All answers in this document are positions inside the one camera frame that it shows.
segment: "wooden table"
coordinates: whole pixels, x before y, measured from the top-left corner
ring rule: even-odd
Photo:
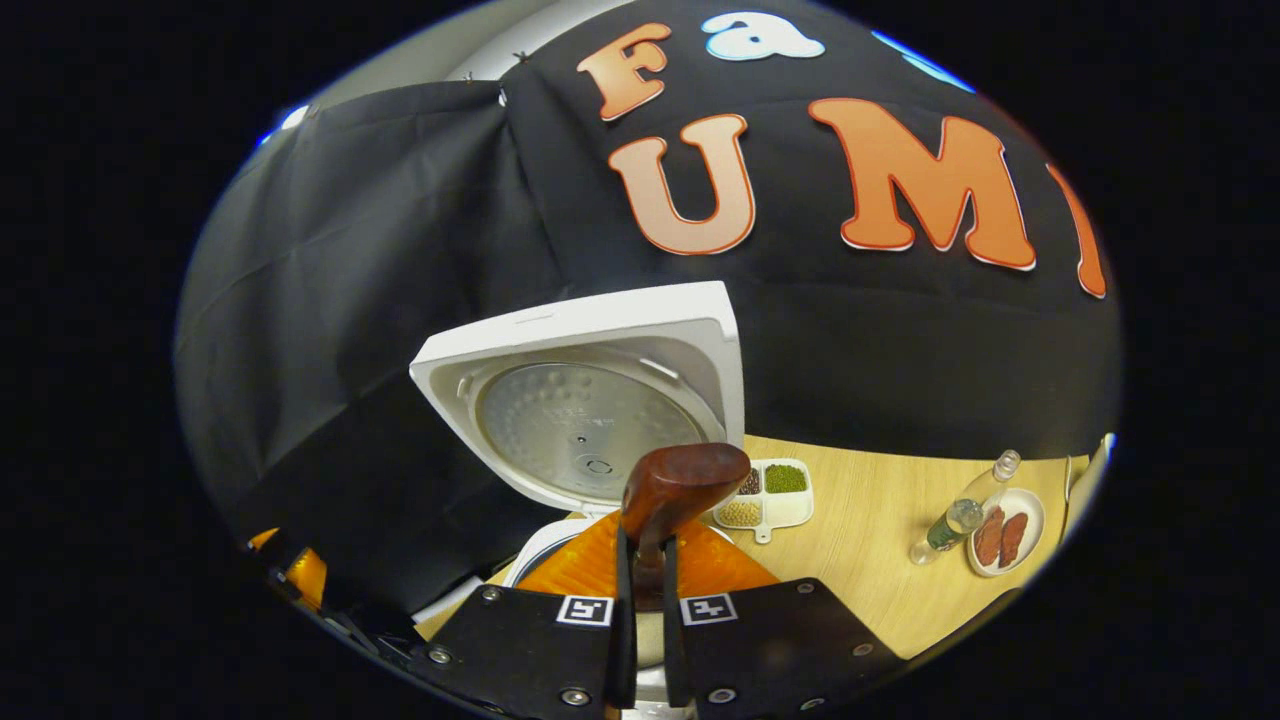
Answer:
[[[984,578],[970,568],[963,546],[925,566],[911,564],[908,548],[995,457],[941,460],[754,436],[746,437],[744,450],[753,460],[803,460],[813,477],[814,514],[803,525],[774,529],[768,544],[756,544],[751,530],[726,530],[735,544],[782,580],[822,580],[904,660],[946,638],[1044,566],[1061,542],[1066,474],[1078,478],[1089,461],[1088,456],[1023,461],[1009,487],[1039,496],[1044,530],[1021,565]],[[710,514],[704,521],[714,525]],[[489,582],[504,577],[506,569]],[[419,633],[430,639],[456,607],[419,624]]]

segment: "wooden handle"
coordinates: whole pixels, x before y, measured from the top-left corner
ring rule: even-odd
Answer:
[[[659,544],[751,474],[745,452],[723,442],[663,447],[636,462],[622,496],[622,529],[636,547],[631,583],[636,610],[662,609]]]

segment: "glass bottle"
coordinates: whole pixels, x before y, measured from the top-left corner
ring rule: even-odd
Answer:
[[[927,565],[937,560],[940,552],[946,552],[964,542],[970,533],[987,520],[983,506],[997,495],[1004,495],[1009,479],[1018,471],[1021,456],[1006,450],[989,470],[974,478],[947,507],[946,512],[933,523],[924,539],[911,546],[911,562]]]

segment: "orange letter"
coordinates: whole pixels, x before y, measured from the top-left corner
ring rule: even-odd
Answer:
[[[1084,214],[1080,199],[1075,196],[1071,186],[1066,184],[1053,165],[1046,164],[1048,174],[1053,176],[1057,186],[1066,196],[1066,205],[1071,209],[1071,219],[1075,220],[1075,237],[1080,241],[1080,263],[1075,266],[1075,277],[1080,278],[1080,287],[1093,297],[1102,300],[1107,296],[1107,281],[1102,277],[1102,264],[1098,260],[1098,241],[1093,237],[1093,225],[1089,217]]]
[[[942,146],[934,156],[911,131],[879,105],[849,97],[818,100],[809,115],[836,128],[854,184],[854,217],[840,228],[845,242],[864,250],[906,250],[911,227],[897,217],[896,184],[929,241],[950,250],[960,232],[965,204],[973,202],[969,252],[1016,270],[1036,266],[1027,242],[1018,193],[1005,167],[1005,146],[982,126],[943,118]]]
[[[644,79],[636,70],[644,68],[657,73],[667,67],[667,56],[662,54],[662,49],[648,41],[663,40],[669,35],[671,28],[662,23],[645,23],[577,64],[577,72],[590,73],[604,96],[602,120],[616,120],[662,92],[660,79]],[[632,45],[635,49],[627,55],[626,49]]]
[[[649,242],[676,255],[712,255],[733,247],[755,224],[755,196],[746,177],[737,136],[746,131],[741,115],[712,115],[680,131],[680,140],[703,151],[716,191],[716,211],[705,220],[686,220],[671,201],[662,156],[667,142],[645,137],[609,155],[609,167],[622,176],[640,232]]]

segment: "inner lid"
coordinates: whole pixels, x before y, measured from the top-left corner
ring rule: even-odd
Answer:
[[[663,392],[573,363],[534,363],[494,377],[480,392],[476,423],[503,460],[540,483],[617,501],[649,451],[707,442]]]

